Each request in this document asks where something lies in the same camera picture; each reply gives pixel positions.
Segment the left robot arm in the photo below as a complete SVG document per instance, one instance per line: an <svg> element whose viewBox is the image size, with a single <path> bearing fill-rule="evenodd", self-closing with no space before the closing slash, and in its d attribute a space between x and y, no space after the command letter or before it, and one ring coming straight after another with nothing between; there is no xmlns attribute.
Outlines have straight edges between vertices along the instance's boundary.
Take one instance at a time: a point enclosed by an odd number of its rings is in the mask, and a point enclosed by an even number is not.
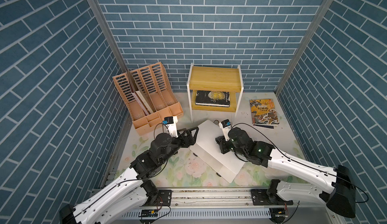
<svg viewBox="0 0 387 224"><path fill-rule="evenodd" d="M181 148L196 143L199 128L158 134L119 177L86 201L66 205L59 211L62 224L111 224L124 213L144 204L155 204L159 190L152 178Z"/></svg>

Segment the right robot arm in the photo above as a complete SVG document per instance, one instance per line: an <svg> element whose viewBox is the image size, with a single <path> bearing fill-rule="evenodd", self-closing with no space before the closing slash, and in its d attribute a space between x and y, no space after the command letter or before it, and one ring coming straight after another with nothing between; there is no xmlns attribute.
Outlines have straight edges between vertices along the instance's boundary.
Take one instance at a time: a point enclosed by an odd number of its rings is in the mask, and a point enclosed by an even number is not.
<svg viewBox="0 0 387 224"><path fill-rule="evenodd" d="M350 170L316 165L282 152L273 143L254 141L238 128L215 138L222 154L234 152L252 164L287 172L322 189L322 200L328 209L346 218L354 218L356 186Z"/></svg>

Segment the silver laptop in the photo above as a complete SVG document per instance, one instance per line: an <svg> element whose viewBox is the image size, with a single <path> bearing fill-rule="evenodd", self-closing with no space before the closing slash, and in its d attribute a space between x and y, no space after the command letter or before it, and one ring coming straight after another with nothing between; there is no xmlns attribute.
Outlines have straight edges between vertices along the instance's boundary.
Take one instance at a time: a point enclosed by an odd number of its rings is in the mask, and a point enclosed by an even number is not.
<svg viewBox="0 0 387 224"><path fill-rule="evenodd" d="M216 138L223 136L223 132L213 121L206 120L198 128L196 143L189 149L228 183L232 183L244 162L235 157L232 152L221 153Z"/></svg>

